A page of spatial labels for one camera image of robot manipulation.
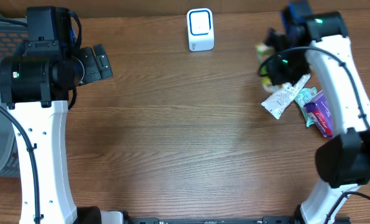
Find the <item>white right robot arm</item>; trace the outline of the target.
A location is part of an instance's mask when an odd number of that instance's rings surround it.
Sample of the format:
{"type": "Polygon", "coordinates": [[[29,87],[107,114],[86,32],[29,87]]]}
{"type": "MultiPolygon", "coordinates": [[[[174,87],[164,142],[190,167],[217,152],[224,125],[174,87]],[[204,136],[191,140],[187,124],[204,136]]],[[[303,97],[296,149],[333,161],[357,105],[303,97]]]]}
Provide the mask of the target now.
{"type": "Polygon", "coordinates": [[[274,85],[297,83],[315,72],[330,110],[332,137],[315,153],[318,182],[286,223],[348,223],[336,217],[351,195],[370,181],[370,100],[351,52],[349,32],[337,12],[314,13],[307,1],[281,12],[285,32],[271,31],[273,55],[263,63],[274,85]]]}

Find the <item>green snack pouch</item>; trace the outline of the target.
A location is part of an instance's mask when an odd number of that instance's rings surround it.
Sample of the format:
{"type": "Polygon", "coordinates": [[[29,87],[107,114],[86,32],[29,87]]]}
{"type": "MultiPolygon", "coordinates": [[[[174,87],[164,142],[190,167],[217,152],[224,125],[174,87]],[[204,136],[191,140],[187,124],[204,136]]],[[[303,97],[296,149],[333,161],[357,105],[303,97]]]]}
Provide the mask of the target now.
{"type": "MultiPolygon", "coordinates": [[[[275,53],[275,50],[274,50],[273,47],[270,47],[270,46],[265,45],[263,43],[257,44],[255,46],[255,48],[256,48],[256,55],[257,55],[257,59],[258,59],[259,64],[264,62],[268,57],[270,57],[271,55],[273,55],[275,53]]],[[[271,79],[267,76],[266,66],[263,66],[261,68],[261,74],[264,75],[262,77],[261,83],[262,83],[263,89],[266,92],[273,93],[273,92],[277,91],[278,89],[280,89],[282,87],[281,85],[273,85],[272,84],[271,79]]]]}

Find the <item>brown cardboard back panel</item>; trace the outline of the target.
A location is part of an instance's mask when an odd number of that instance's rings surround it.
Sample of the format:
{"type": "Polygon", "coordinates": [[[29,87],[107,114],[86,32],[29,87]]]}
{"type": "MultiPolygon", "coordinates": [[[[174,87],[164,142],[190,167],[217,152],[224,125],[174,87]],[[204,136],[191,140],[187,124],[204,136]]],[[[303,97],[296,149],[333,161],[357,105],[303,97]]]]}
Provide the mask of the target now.
{"type": "Polygon", "coordinates": [[[0,15],[25,17],[33,6],[69,8],[80,17],[175,16],[206,7],[217,13],[279,11],[288,0],[0,0],[0,15]]]}

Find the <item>black front rail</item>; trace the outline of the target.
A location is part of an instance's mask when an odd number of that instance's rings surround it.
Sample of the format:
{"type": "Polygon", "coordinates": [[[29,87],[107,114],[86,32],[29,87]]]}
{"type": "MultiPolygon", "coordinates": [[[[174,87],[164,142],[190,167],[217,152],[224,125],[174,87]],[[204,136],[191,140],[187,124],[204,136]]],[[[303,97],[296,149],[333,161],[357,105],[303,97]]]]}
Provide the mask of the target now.
{"type": "Polygon", "coordinates": [[[130,218],[124,219],[124,224],[301,224],[302,222],[290,216],[266,216],[262,218],[229,218],[229,219],[158,219],[130,218]]]}

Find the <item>purple snack packet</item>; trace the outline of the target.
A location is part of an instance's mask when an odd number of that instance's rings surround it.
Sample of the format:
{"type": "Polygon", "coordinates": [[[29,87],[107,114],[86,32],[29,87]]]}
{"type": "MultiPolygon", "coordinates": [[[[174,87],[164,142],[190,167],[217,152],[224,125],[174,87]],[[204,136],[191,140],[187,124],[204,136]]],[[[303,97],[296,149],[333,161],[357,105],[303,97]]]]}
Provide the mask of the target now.
{"type": "Polygon", "coordinates": [[[333,137],[333,123],[331,113],[323,91],[319,91],[308,103],[303,106],[308,116],[313,120],[325,138],[333,137]]]}

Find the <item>teal packet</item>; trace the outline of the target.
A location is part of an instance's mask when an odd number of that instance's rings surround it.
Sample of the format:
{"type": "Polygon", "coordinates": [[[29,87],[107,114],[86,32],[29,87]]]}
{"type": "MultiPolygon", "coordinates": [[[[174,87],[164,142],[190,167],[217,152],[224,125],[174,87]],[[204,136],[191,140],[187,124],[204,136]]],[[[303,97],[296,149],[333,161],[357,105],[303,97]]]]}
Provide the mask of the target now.
{"type": "Polygon", "coordinates": [[[308,116],[306,109],[304,108],[305,104],[308,103],[316,94],[317,88],[303,88],[300,90],[299,94],[295,97],[294,101],[298,105],[304,119],[305,125],[309,128],[311,125],[314,124],[313,120],[308,116]]]}

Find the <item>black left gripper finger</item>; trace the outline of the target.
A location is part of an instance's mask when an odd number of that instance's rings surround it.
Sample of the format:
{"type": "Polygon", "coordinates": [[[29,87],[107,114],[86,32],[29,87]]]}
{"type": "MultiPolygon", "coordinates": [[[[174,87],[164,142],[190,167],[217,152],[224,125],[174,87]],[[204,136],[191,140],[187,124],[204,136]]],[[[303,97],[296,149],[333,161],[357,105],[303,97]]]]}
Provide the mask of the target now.
{"type": "Polygon", "coordinates": [[[94,45],[93,50],[95,52],[97,62],[108,62],[108,56],[103,44],[94,45]]]}
{"type": "Polygon", "coordinates": [[[111,78],[113,76],[113,72],[112,72],[109,61],[108,60],[100,60],[99,64],[100,64],[99,72],[100,72],[100,75],[101,75],[101,79],[104,80],[104,79],[107,79],[107,78],[111,78]]]}

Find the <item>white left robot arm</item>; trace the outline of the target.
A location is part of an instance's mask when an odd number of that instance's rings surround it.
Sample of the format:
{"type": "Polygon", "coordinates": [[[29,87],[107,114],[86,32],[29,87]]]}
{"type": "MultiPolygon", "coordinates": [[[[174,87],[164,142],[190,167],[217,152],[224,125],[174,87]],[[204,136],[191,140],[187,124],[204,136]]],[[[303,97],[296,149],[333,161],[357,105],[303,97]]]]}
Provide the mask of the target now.
{"type": "Polygon", "coordinates": [[[65,130],[78,86],[113,75],[102,45],[83,47],[78,16],[64,7],[27,9],[29,38],[0,64],[1,110],[16,135],[21,223],[122,223],[121,212],[75,205],[65,130]]]}

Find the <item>white tube gold cap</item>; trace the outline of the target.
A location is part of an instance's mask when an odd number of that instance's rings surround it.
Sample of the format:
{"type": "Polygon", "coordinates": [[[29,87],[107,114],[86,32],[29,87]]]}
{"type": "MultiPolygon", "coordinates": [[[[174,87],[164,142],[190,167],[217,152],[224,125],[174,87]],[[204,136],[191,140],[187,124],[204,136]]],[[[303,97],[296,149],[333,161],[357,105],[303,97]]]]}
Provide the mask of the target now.
{"type": "Polygon", "coordinates": [[[261,103],[275,119],[280,119],[284,110],[293,102],[300,90],[309,81],[311,75],[306,74],[296,84],[284,83],[281,88],[273,92],[270,97],[261,103]]]}

